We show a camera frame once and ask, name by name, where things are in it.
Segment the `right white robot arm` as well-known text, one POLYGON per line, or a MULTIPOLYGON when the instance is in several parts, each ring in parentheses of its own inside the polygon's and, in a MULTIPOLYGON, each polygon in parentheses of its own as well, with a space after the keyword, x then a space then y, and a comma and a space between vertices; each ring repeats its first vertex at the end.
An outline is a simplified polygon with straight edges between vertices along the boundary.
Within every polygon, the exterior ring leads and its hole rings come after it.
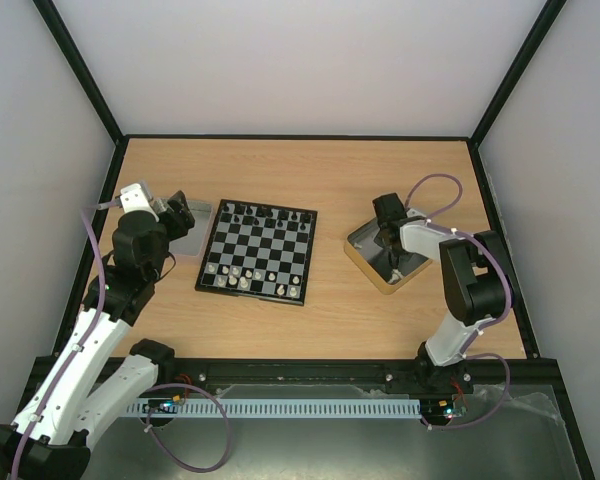
POLYGON ((511 262, 495 231, 467 233, 410 216, 395 193, 375 198, 373 207, 379 227, 375 243, 392 260, 417 254, 440 264, 447 313, 420 345, 414 368, 421 388, 438 391, 450 381, 453 366, 466 359, 474 340, 508 317, 516 297, 511 262))

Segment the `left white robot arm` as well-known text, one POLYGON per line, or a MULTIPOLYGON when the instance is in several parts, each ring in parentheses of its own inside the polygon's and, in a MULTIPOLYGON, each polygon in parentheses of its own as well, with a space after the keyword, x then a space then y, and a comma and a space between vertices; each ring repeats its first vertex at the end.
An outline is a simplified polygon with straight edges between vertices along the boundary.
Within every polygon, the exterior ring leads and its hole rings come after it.
POLYGON ((123 214, 113 250, 94 254, 91 282, 67 344, 10 424, 0 424, 0 466, 13 479, 79 479, 94 447, 123 410, 172 371, 173 349, 137 344, 104 383, 97 378, 163 278, 170 243, 195 225, 186 196, 155 199, 134 183, 116 201, 123 214))

